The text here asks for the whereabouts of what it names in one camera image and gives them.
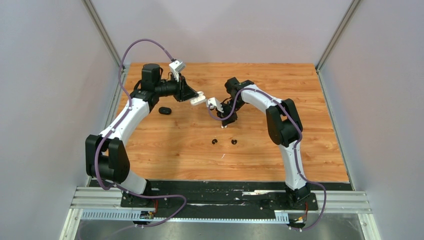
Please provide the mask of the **white earbud charging case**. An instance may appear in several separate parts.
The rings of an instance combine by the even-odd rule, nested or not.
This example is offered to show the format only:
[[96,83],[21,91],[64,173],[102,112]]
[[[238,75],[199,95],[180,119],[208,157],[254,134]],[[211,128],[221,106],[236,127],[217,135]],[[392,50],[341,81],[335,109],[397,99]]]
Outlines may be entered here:
[[192,106],[197,106],[202,103],[205,103],[207,100],[206,96],[204,95],[203,91],[198,91],[197,96],[192,98],[189,102]]

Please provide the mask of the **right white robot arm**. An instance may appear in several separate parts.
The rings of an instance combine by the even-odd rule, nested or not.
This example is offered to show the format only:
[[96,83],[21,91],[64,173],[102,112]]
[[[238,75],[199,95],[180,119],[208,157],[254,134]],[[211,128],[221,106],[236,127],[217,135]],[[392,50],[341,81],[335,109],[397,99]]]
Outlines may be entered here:
[[222,127],[234,123],[237,111],[245,104],[250,104],[266,116],[267,132],[271,141],[281,152],[285,169],[286,204],[292,209],[298,209],[311,193],[306,180],[300,146],[303,126],[294,101],[275,98],[258,88],[252,81],[239,82],[232,77],[225,83],[229,101],[223,101],[216,114]]

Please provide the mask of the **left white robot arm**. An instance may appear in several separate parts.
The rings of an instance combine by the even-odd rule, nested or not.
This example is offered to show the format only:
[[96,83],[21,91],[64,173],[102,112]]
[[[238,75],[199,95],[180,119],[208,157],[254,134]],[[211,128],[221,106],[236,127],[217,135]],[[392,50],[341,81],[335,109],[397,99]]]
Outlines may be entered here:
[[134,193],[140,206],[149,206],[153,193],[148,180],[130,169],[125,146],[139,123],[148,116],[161,97],[173,96],[178,102],[194,99],[199,94],[181,74],[185,64],[173,60],[169,64],[169,79],[163,79],[163,69],[156,63],[142,67],[139,80],[129,94],[129,99],[115,120],[98,135],[90,134],[85,140],[86,173],[95,178],[112,182],[127,192]]

